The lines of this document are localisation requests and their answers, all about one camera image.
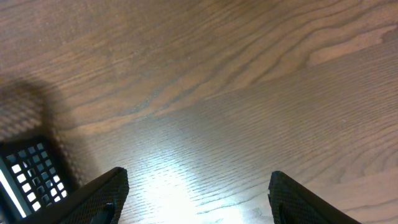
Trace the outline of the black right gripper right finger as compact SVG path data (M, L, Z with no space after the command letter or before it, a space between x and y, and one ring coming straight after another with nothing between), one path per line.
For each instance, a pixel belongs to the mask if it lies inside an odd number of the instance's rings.
M275 224L360 224L282 171L271 174L268 189Z

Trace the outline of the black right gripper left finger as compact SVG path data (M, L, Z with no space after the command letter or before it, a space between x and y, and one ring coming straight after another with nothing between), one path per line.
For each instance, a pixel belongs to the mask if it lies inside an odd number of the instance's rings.
M20 224L117 223L129 193L127 170L115 167Z

